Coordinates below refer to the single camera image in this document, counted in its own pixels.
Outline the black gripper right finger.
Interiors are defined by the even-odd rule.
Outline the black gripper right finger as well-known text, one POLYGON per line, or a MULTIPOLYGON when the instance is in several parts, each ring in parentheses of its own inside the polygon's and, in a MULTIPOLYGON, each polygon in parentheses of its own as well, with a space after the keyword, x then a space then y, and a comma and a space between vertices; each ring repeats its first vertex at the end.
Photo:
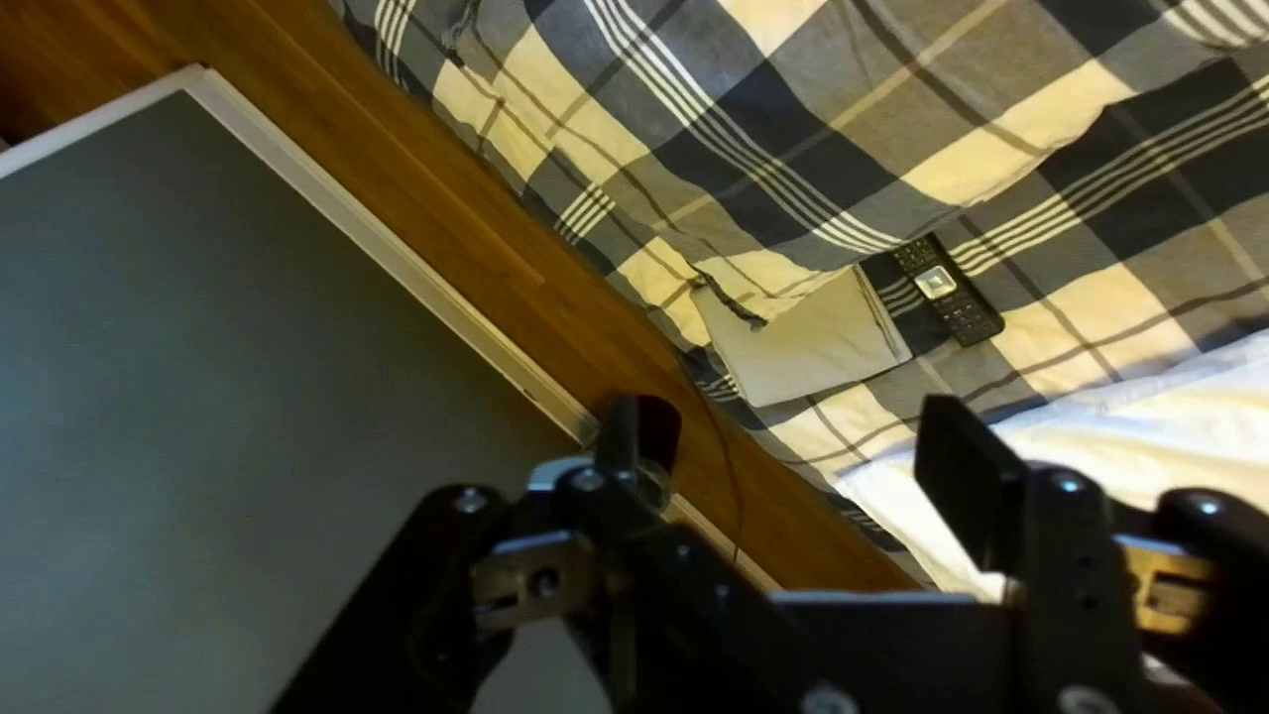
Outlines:
POLYGON ((1092 474, 1017 457, 955 396, 919 410, 915 484, 1007 578, 1020 708, 1267 714, 1269 519, 1251 501, 1169 488, 1124 537, 1092 474))

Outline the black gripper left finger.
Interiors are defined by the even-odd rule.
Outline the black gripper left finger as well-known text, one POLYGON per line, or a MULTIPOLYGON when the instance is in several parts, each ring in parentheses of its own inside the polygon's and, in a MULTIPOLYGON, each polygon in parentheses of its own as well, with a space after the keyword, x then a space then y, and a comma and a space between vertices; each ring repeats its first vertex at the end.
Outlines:
POLYGON ((488 484, 428 493, 326 626, 270 714, 469 714, 517 629, 560 617, 617 708, 631 703, 634 612, 591 537, 565 514, 572 484, 618 484, 662 513, 683 418, 610 396, 595 447, 543 461, 517 501, 488 484))

